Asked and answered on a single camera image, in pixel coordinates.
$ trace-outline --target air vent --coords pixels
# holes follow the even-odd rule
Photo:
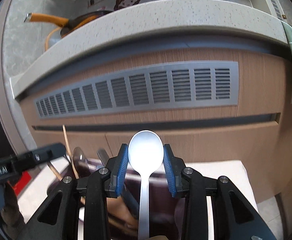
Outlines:
[[[53,111],[52,111],[52,108],[51,108],[51,106],[49,104],[48,98],[45,98],[44,102],[45,102],[45,106],[46,106],[46,109],[48,111],[48,114],[49,115],[53,115]]]
[[[37,110],[38,110],[40,117],[43,117],[44,114],[43,114],[42,108],[40,107],[40,104],[38,101],[36,102],[36,106],[37,106]]]
[[[63,96],[64,96],[64,99],[65,99],[67,111],[69,113],[75,112],[75,108],[74,108],[73,102],[71,101],[70,92],[69,91],[63,92]]]
[[[65,105],[64,105],[61,93],[56,94],[56,100],[59,107],[59,111],[61,112],[61,114],[65,114],[66,109],[65,109]]]
[[[44,116],[48,116],[47,110],[46,110],[46,107],[45,107],[45,104],[44,104],[44,100],[40,101],[40,106],[42,107]]]
[[[145,74],[129,76],[129,83],[133,94],[134,105],[149,104]]]
[[[271,1],[272,5],[273,5],[273,7],[274,7],[274,9],[275,9],[275,12],[276,12],[277,18],[280,19],[280,20],[282,20],[282,19],[283,19],[283,18],[282,18],[282,15],[281,15],[281,13],[280,13],[280,11],[279,11],[279,9],[278,9],[278,6],[277,6],[275,0],[270,0],[270,1]]]
[[[58,108],[57,108],[57,105],[56,105],[56,101],[55,101],[55,97],[54,96],[50,96],[49,97],[49,101],[50,101],[50,104],[52,105],[54,114],[59,114]]]
[[[229,106],[238,103],[238,63],[188,61],[87,78],[34,100],[41,119]]]
[[[107,81],[96,83],[96,90],[101,108],[111,108],[111,99],[108,91]]]
[[[215,69],[216,99],[230,98],[230,69]]]
[[[172,71],[175,101],[191,101],[189,70]]]
[[[196,100],[212,99],[210,68],[194,69]]]
[[[83,93],[85,96],[86,104],[88,110],[95,110],[97,109],[96,99],[93,91],[92,84],[89,84],[87,86],[83,86]]]
[[[169,88],[167,80],[167,72],[153,72],[149,73],[151,92],[153,94],[154,103],[169,102]]]
[[[79,112],[85,111],[85,106],[82,99],[82,95],[80,93],[80,89],[79,88],[72,89],[71,93],[73,94],[77,111]]]
[[[110,83],[113,89],[116,106],[129,106],[125,78],[112,79]]]

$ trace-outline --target screw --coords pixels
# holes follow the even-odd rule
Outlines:
[[[193,173],[193,169],[190,168],[190,167],[186,167],[186,168],[184,169],[184,172],[185,172],[186,174],[192,174],[192,173]]]
[[[98,171],[100,174],[106,174],[108,172],[108,169],[107,168],[101,168],[99,169]]]
[[[63,182],[64,182],[64,183],[70,183],[70,182],[71,182],[71,176],[66,176],[66,177],[63,179]]]
[[[221,176],[221,177],[219,178],[219,180],[220,180],[222,183],[227,183],[227,182],[228,182],[228,178],[225,177],[225,176]]]

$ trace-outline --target white countertop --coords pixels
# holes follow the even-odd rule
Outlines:
[[[287,44],[281,21],[249,6],[221,0],[157,0],[112,12],[67,35],[24,74],[12,78],[14,98],[62,64],[86,53],[151,34],[208,29],[245,32]]]

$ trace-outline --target floor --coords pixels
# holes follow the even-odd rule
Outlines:
[[[277,240],[284,240],[283,225],[275,197],[257,204],[258,212]]]

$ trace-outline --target spoon handle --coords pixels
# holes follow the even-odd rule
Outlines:
[[[149,238],[149,176],[142,176],[141,179],[138,240],[145,240]]]

